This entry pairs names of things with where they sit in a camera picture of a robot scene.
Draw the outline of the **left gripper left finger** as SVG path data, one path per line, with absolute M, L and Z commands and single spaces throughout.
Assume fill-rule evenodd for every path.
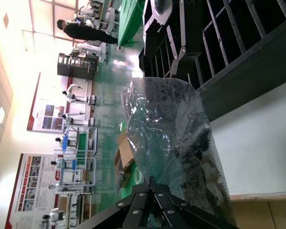
M 76 226 L 77 229 L 146 228 L 152 203 L 153 176 L 132 186 L 131 194 Z

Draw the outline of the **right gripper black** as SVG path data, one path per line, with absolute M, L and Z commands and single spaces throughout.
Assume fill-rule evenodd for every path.
M 144 4 L 144 32 L 158 32 L 166 26 L 173 61 L 170 77 L 183 74 L 186 55 L 184 0 L 146 0 Z

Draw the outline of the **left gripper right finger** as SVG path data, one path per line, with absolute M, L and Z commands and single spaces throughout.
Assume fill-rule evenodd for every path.
M 220 218 L 173 195 L 167 185 L 151 177 L 151 213 L 162 227 L 172 229 L 235 229 Z

